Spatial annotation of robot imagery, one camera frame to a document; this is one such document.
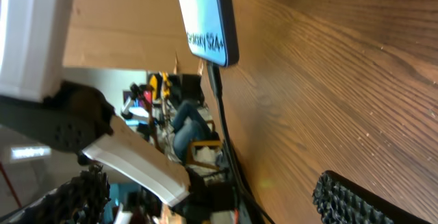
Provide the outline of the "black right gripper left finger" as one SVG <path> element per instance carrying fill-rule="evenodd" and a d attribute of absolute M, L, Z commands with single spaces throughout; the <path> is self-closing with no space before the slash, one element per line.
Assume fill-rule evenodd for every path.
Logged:
<path fill-rule="evenodd" d="M 1 217 L 2 223 L 100 223 L 110 201 L 107 173 L 100 165 L 71 178 L 35 202 Z"/>

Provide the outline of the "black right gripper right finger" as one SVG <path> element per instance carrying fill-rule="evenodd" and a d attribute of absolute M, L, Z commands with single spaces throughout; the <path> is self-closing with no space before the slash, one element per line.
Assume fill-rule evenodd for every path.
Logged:
<path fill-rule="evenodd" d="M 319 176 L 312 197 L 324 224 L 428 224 L 334 171 Z"/>

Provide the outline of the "blue Samsung Galaxy phone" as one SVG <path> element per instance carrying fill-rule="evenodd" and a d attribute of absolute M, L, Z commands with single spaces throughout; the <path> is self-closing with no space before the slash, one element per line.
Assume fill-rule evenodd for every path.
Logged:
<path fill-rule="evenodd" d="M 190 51 L 218 66 L 240 58 L 232 0 L 179 0 Z"/>

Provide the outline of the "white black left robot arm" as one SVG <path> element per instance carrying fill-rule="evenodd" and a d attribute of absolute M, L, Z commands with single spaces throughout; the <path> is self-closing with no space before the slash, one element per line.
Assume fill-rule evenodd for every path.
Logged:
<path fill-rule="evenodd" d="M 1 0 L 1 124 L 64 153 L 81 153 L 168 206 L 190 193 L 186 169 L 130 129 L 102 92 L 66 81 L 73 0 Z"/>

